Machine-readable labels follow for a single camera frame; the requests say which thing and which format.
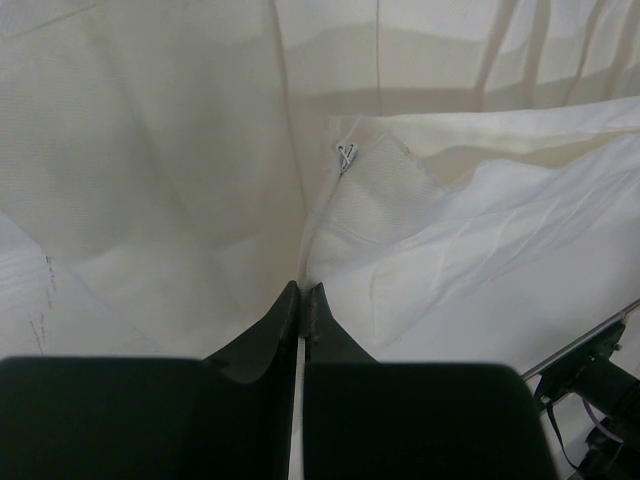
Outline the white pleated skirt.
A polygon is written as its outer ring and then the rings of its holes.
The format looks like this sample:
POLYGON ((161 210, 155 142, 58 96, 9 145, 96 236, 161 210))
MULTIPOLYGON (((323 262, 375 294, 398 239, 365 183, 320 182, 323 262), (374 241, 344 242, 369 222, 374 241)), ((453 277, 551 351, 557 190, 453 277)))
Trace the white pleated skirt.
POLYGON ((333 117, 633 97, 635 1, 5 1, 1 353, 202 357, 309 289, 333 117))

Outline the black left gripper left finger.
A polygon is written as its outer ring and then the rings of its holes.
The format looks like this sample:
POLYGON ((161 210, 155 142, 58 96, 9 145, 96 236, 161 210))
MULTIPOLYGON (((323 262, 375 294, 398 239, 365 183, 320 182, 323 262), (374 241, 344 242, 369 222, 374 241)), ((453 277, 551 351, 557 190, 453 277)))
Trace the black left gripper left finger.
POLYGON ((204 359, 1 363, 5 479, 284 479, 300 292, 204 359))

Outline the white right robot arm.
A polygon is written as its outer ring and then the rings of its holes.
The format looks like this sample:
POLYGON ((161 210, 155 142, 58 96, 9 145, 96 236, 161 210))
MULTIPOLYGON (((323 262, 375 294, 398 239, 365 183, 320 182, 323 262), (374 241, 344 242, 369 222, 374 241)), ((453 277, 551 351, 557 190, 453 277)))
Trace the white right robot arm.
POLYGON ((588 451, 578 464, 565 459, 582 479, 639 477, 639 378, 611 361, 626 326, 626 315, 615 315, 523 374, 524 380, 539 379, 534 399, 563 454, 554 406, 569 394, 581 399, 594 425, 588 451))

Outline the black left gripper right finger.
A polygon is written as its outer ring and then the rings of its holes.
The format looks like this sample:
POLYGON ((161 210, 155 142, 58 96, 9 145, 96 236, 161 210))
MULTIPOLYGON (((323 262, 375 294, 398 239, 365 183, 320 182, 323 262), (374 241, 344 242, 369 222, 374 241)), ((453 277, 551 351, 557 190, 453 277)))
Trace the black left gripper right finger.
POLYGON ((381 363, 335 320, 323 285, 306 303, 305 478, 557 478, 532 395, 514 370, 381 363))

